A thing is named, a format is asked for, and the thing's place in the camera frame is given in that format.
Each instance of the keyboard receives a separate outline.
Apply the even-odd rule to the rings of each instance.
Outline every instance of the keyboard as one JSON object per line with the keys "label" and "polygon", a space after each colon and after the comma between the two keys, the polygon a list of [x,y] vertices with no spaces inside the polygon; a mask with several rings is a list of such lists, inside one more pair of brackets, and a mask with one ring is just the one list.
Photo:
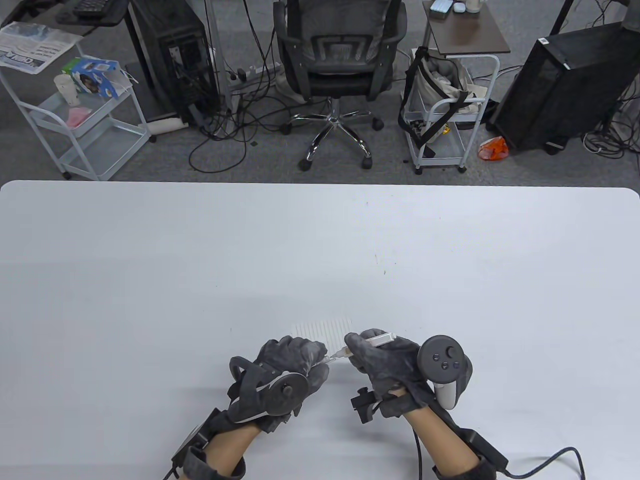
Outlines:
{"label": "keyboard", "polygon": [[116,0],[80,0],[74,7],[74,15],[81,19],[101,19],[107,15]]}

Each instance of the chair base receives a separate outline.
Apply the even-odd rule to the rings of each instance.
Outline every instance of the chair base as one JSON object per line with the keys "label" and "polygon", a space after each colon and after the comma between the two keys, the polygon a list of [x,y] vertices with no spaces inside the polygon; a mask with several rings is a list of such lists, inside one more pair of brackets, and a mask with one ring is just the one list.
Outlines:
{"label": "chair base", "polygon": [[291,132],[291,125],[294,122],[300,120],[306,120],[308,122],[324,122],[326,123],[325,127],[320,131],[318,135],[314,138],[309,145],[307,150],[307,154],[305,157],[298,162],[298,168],[303,172],[306,172],[313,165],[313,157],[316,154],[318,148],[320,147],[320,143],[327,138],[327,136],[333,130],[341,130],[342,132],[347,134],[347,137],[351,138],[355,143],[358,144],[362,152],[364,153],[364,158],[362,159],[361,167],[364,170],[369,170],[373,166],[373,160],[371,157],[371,151],[367,146],[366,142],[358,136],[358,134],[353,131],[350,127],[346,125],[348,120],[353,120],[356,118],[362,118],[363,116],[369,116],[372,118],[372,127],[374,130],[382,130],[385,124],[379,118],[373,116],[370,111],[367,110],[356,110],[349,113],[340,113],[340,99],[330,99],[330,112],[326,115],[321,113],[310,113],[307,115],[294,115],[289,121],[284,124],[280,130],[282,133],[289,134]]}

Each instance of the pipette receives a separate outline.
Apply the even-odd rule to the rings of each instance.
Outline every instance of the pipette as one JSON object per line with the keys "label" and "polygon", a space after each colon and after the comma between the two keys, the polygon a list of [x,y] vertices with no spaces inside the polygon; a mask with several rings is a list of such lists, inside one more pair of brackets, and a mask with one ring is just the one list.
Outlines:
{"label": "pipette", "polygon": [[[382,345],[393,342],[395,339],[396,335],[394,333],[383,333],[382,335],[378,335],[377,337],[371,337],[370,339],[367,339],[367,342],[369,342],[371,346],[380,347]],[[349,350],[349,347],[342,347],[332,356],[325,357],[320,363],[328,364],[329,362],[332,362],[338,358],[349,358],[350,356],[353,356],[353,354],[351,353],[351,350]]]}

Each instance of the pink package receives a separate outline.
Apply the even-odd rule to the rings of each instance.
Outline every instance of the pink package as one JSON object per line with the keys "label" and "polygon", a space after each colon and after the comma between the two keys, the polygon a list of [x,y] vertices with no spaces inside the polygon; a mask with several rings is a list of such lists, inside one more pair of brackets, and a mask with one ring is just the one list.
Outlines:
{"label": "pink package", "polygon": [[69,128],[76,128],[82,125],[89,115],[91,115],[90,108],[87,107],[74,107],[69,109],[69,119],[67,120],[67,126]]}

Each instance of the newspaper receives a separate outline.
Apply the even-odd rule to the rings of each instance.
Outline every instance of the newspaper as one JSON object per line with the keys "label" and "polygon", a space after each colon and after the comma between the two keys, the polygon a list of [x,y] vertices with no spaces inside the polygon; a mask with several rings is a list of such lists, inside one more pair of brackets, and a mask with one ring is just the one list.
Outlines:
{"label": "newspaper", "polygon": [[0,29],[0,67],[39,74],[81,38],[44,25],[13,22]]}

